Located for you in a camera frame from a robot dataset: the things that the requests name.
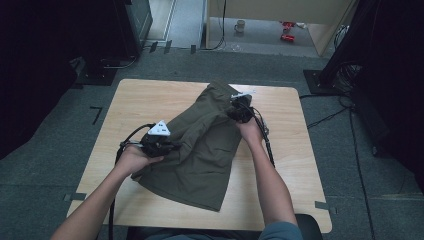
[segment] person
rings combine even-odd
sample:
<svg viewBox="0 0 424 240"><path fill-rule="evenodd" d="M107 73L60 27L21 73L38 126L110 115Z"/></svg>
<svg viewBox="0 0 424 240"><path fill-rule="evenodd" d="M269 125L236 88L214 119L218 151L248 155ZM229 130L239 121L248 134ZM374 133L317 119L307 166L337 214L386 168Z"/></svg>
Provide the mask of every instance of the person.
<svg viewBox="0 0 424 240"><path fill-rule="evenodd" d="M252 118L247 123L237 123L236 125L253 158L259 203L265 223L265 229L259 239L302 239L302 234L297 227L290 193L284 180L269 161L262 146L262 133L256 121ZM163 157L149 158L140 148L127 146L112 171L59 226L51 239L95 239L125 178L162 159ZM172 237L172 240L196 239L190 237L179 235Z"/></svg>

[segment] hand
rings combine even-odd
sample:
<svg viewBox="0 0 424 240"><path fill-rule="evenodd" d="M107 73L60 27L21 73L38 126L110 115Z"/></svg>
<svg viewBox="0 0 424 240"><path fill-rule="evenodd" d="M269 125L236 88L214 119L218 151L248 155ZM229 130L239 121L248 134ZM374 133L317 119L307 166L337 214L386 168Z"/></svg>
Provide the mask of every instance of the hand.
<svg viewBox="0 0 424 240"><path fill-rule="evenodd" d="M263 140L262 132L256 123L255 118L251 118L247 123L236 123L240 129L241 136L248 144L261 144Z"/></svg>
<svg viewBox="0 0 424 240"><path fill-rule="evenodd" d="M121 155L115 169L129 176L147 165L163 160L162 157L150 158L139 147L128 145Z"/></svg>

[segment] light wood surface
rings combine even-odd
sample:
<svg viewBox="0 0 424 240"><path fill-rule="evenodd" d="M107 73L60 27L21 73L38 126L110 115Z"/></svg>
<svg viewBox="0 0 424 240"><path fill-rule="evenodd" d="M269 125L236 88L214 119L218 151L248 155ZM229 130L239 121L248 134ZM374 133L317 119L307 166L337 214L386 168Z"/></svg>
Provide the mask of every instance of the light wood surface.
<svg viewBox="0 0 424 240"><path fill-rule="evenodd" d="M224 1L208 0L207 48L210 39L209 18L222 18ZM311 38L318 55L322 56L355 2L356 0L228 0L225 17L313 24Z"/></svg>
<svg viewBox="0 0 424 240"><path fill-rule="evenodd" d="M191 106L206 83L124 79L119 84L82 176L78 193L90 194L113 168L120 141L134 129L159 120L169 122ZM238 91L255 89L252 106L266 119L277 171L286 181L296 213L312 215L321 232L332 225L308 131L293 88L232 85ZM133 137L140 139L144 131ZM81 201L73 201L68 214ZM203 229L262 230L253 162L242 140L233 160L228 190L220 212L177 203L157 196L130 178L116 198L115 224Z"/></svg>

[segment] black cable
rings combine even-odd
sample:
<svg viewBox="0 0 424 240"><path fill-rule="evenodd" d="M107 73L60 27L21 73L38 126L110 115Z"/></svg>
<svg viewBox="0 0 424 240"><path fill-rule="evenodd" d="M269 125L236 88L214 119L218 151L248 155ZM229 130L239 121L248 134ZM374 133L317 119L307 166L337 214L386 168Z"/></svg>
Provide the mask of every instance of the black cable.
<svg viewBox="0 0 424 240"><path fill-rule="evenodd" d="M363 192L364 198L365 198L365 206L367 208L368 221L370 223L370 228L371 228L371 237L372 237L373 240L375 240L374 224L373 224L372 218L371 218L370 206L369 206L369 202L368 202L368 194L367 194L367 190L365 189L364 178L362 176L362 170L361 170L361 164L359 162L358 144L356 142L356 135L355 135L355 129L353 127L352 114L353 114L353 110L350 109L349 121L350 121L350 128L352 130L353 144L354 144L354 148L355 148L356 166L358 168L362 192Z"/></svg>
<svg viewBox="0 0 424 240"><path fill-rule="evenodd" d="M341 35L345 35L349 29L349 26L342 25L339 30L336 33L336 36L334 37L333 44L334 48L337 49L339 47L339 38Z"/></svg>
<svg viewBox="0 0 424 240"><path fill-rule="evenodd" d="M221 37L221 40L219 41L219 43L214 48L210 48L210 49L206 48L205 50L209 50L209 51L216 50L222 45L222 43L225 42L225 12L226 12L226 10L227 10L227 0L224 1L224 10L223 10L223 13L222 13L222 37Z"/></svg>
<svg viewBox="0 0 424 240"><path fill-rule="evenodd" d="M132 61L130 63L128 63L127 65L117 66L117 67L103 67L103 68L104 69L124 69L124 68L127 68L127 67L131 66L135 62L135 60L137 60L137 57L136 56L132 56Z"/></svg>
<svg viewBox="0 0 424 240"><path fill-rule="evenodd" d="M121 155L124 152L125 146L128 143L128 141L141 129L143 129L145 127L152 128L154 126L155 126L155 124L145 124L141 127L138 127L130 135L128 135L128 137L123 142L121 142L121 144L119 144L119 149L116 152L115 165L116 165L116 163L118 163L119 159L121 158ZM114 212L115 212L115 199L113 199L113 202L112 202L112 204L110 205L110 208L109 208L109 226L108 226L109 227L108 228L109 240L113 240L113 215L114 215Z"/></svg>
<svg viewBox="0 0 424 240"><path fill-rule="evenodd" d="M338 115L338 114L346 111L347 109L349 109L349 108L348 107L344 107L342 110L340 110L340 111L338 111L336 113L333 113L333 114L331 114L331 115L329 115L329 116L327 116L327 117L325 117L325 118L323 118L321 120L318 120L316 122L313 122L313 123L309 124L307 127L308 127L308 129L313 128L313 127L317 126L318 124L320 124L320 123L322 123L324 121L327 121L327 120L332 119L333 117L335 117L336 115Z"/></svg>
<svg viewBox="0 0 424 240"><path fill-rule="evenodd" d="M274 168L275 168L274 156L272 155L272 150L271 150L271 143L269 142L269 138L268 138L268 134L267 134L268 128L265 126L265 122L264 122L264 119L263 119L261 113L256 108L252 107L253 111L258 112L258 114L261 118L261 119L259 119L258 117L256 117L255 113L251 110L250 107L244 105L241 102L239 104L240 104L240 106L242 106L246 110L248 110L250 112L250 114L252 114L252 117L255 118L256 124L258 124L259 130L261 130L263 139L265 141L265 146L266 146L266 150L268 152L269 161L271 162L272 166L274 166Z"/></svg>
<svg viewBox="0 0 424 240"><path fill-rule="evenodd" d="M400 185L400 189L398 191L397 194L401 194L403 191L403 187L405 186L405 182L406 182L406 170L403 171L403 180L402 180L402 185Z"/></svg>
<svg viewBox="0 0 424 240"><path fill-rule="evenodd" d="M368 45L368 53L371 51L372 46L373 46L374 30L375 30L375 26L376 26L376 22L377 22L377 16L378 16L378 12L379 12L379 9L380 9L381 2L382 2L381 0L378 1L377 7L376 7L376 10L375 10L374 20L373 20L372 28L371 28L371 37L370 37L370 41L369 41L369 45ZM336 49L338 47L338 40L339 40L340 34L343 31L342 29L343 29L343 27L339 29L339 31L337 32L336 37L334 39L334 44L335 44ZM358 59L356 61L348 61L348 62L340 63L336 68L334 68L334 70L332 71L330 76L332 76L334 71L337 71L340 74L339 76L342 76L344 78L341 81L344 84L348 83L347 85L348 85L349 88L353 88L355 86L353 81L354 81L354 78L357 75L358 71L357 71L357 67L353 67L351 65L358 65L358 64L364 62L366 59L367 59L367 57L365 56L362 59Z"/></svg>
<svg viewBox="0 0 424 240"><path fill-rule="evenodd" d="M302 95L299 97L299 99L304 99L304 98L311 98L311 97L333 97L334 95L319 95L319 94L309 94L309 95Z"/></svg>
<svg viewBox="0 0 424 240"><path fill-rule="evenodd" d="M347 98L347 99L349 99L351 101L350 105L346 105L346 104L343 103L343 101L342 101L342 98L343 97L345 97L345 98ZM352 99L350 98L350 96L347 96L347 95L343 95L343 96L340 96L339 97L339 104L342 107L345 107L345 108L353 108L353 106L354 106L354 104L352 103Z"/></svg>

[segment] sleeve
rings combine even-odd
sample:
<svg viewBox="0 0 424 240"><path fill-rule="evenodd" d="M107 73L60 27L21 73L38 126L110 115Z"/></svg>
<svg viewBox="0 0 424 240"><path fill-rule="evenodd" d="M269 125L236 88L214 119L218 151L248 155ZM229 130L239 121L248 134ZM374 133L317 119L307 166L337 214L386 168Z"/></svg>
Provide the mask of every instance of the sleeve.
<svg viewBox="0 0 424 240"><path fill-rule="evenodd" d="M299 227L289 222L275 222L265 227L259 240L302 240Z"/></svg>

